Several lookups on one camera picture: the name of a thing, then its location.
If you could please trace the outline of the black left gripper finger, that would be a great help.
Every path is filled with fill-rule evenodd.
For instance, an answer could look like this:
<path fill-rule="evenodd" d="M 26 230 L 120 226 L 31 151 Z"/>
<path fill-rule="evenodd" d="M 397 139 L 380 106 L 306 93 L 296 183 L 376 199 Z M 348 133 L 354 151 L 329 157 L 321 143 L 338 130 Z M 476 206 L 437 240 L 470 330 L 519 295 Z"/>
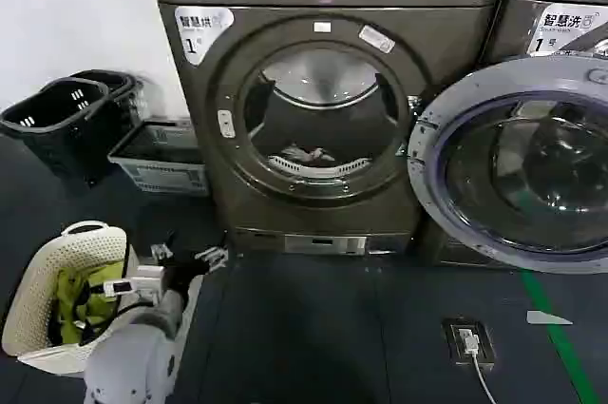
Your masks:
<path fill-rule="evenodd" d="M 151 256 L 156 263 L 162 264 L 173 259 L 172 246 L 176 236 L 175 231 L 170 231 L 164 240 L 150 245 Z"/>
<path fill-rule="evenodd" d="M 229 260 L 227 233 L 223 233 L 217 245 L 210 246 L 203 252 L 197 252 L 194 259 L 205 263 L 208 266 L 208 273 L 213 273 L 225 267 Z"/>

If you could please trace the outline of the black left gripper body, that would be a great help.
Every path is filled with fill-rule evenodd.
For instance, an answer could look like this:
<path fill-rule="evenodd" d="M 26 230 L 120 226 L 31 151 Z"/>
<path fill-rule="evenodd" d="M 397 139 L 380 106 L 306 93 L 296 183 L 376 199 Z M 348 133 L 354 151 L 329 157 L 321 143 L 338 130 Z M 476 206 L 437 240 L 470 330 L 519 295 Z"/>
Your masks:
<path fill-rule="evenodd" d="M 166 288 L 187 296 L 192 280 L 198 276 L 204 276 L 210 271 L 210 264 L 202 254 L 179 259 L 175 256 L 162 260 L 162 267 L 166 274 Z"/>

